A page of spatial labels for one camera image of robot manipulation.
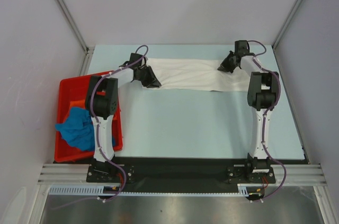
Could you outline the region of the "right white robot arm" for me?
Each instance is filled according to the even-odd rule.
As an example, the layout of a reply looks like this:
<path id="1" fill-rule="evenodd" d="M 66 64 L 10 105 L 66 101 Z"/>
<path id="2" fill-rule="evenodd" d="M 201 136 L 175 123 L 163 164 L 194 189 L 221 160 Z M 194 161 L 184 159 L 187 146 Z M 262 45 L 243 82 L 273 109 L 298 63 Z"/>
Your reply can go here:
<path id="1" fill-rule="evenodd" d="M 229 183 L 275 182 L 268 152 L 271 115 L 281 95 L 279 73 L 263 67 L 251 52 L 249 41 L 235 41 L 233 51 L 222 61 L 218 70 L 233 73 L 239 68 L 249 76 L 247 104 L 253 111 L 253 141 L 244 166 L 227 168 Z"/>

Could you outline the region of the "white t shirt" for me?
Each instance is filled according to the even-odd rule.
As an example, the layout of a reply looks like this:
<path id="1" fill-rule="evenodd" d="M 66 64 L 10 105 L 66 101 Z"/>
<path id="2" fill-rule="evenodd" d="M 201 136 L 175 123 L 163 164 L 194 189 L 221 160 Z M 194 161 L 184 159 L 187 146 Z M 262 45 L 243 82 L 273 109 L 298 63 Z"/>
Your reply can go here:
<path id="1" fill-rule="evenodd" d="M 246 92 L 252 72 L 260 69 L 252 58 L 242 58 L 231 72 L 218 70 L 220 60 L 149 58 L 147 65 L 161 83 L 159 89 L 189 89 L 197 91 Z"/>

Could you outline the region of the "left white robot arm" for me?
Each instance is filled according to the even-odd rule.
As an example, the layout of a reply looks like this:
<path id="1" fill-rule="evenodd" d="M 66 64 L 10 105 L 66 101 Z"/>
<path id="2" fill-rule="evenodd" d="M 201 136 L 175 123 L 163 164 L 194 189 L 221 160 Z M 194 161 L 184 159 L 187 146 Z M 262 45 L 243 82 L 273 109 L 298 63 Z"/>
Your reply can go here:
<path id="1" fill-rule="evenodd" d="M 123 169 L 112 162 L 115 156 L 112 123 L 119 109 L 118 89 L 134 80 L 146 88 L 161 86 L 152 68 L 147 65 L 146 55 L 138 52 L 132 53 L 117 70 L 90 77 L 85 108 L 89 111 L 94 128 L 95 150 L 88 168 L 87 182 L 111 182 L 116 175 L 123 174 Z"/>

